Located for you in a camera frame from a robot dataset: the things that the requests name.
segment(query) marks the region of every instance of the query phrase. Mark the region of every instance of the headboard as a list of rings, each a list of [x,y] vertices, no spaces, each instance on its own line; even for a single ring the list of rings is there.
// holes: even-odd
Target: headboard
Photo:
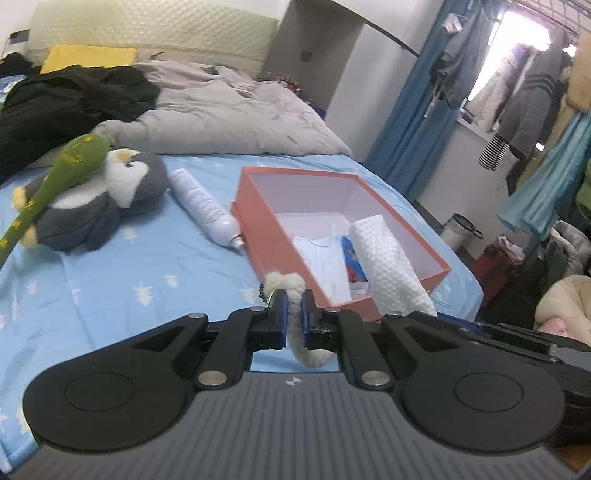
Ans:
[[[194,0],[41,0],[27,57],[40,64],[58,44],[137,47],[138,61],[165,52],[256,75],[276,29],[275,18]]]

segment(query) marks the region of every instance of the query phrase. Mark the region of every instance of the white towel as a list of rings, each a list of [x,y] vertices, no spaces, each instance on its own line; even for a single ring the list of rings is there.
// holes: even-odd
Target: white towel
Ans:
[[[415,310],[437,314],[404,250],[381,215],[351,224],[349,237],[382,315],[395,312],[408,315]]]

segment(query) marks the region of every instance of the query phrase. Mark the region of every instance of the plush toy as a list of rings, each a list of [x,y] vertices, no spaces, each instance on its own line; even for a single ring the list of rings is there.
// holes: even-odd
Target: plush toy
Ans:
[[[76,182],[96,172],[109,148],[107,140],[92,134],[77,137],[64,147],[44,181],[38,185],[35,195],[22,198],[20,215],[0,238],[0,268],[45,206]]]
[[[23,211],[46,181],[38,177],[17,187],[12,194],[15,208]],[[159,156],[127,148],[113,150],[98,173],[55,198],[40,213],[21,243],[59,251],[78,245],[96,250],[113,237],[123,216],[155,209],[167,188],[168,177]]]

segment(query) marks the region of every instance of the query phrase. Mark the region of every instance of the gray comforter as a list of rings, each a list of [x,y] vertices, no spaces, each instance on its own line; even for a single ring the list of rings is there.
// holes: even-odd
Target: gray comforter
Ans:
[[[172,60],[134,66],[162,90],[156,109],[136,121],[95,128],[116,147],[171,155],[350,155],[311,107],[277,83]]]

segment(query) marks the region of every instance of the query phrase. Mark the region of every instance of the blue bedsheet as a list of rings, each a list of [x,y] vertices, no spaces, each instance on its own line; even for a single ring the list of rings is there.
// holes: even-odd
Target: blue bedsheet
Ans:
[[[436,308],[473,320],[482,301],[475,278],[411,205],[376,175],[343,155],[164,157],[189,169],[217,200],[233,200],[241,167],[312,168],[356,173],[409,220],[453,267],[432,293]],[[16,212],[11,192],[40,173],[28,170],[0,189],[0,233]],[[0,272],[0,469],[37,448],[21,410],[22,394],[41,371],[149,330],[189,312],[222,320],[261,304],[246,257],[211,243],[167,193],[159,212],[130,218],[101,250],[59,254],[17,247]],[[289,350],[258,352],[253,369],[306,371]],[[336,361],[326,365],[334,371]]]

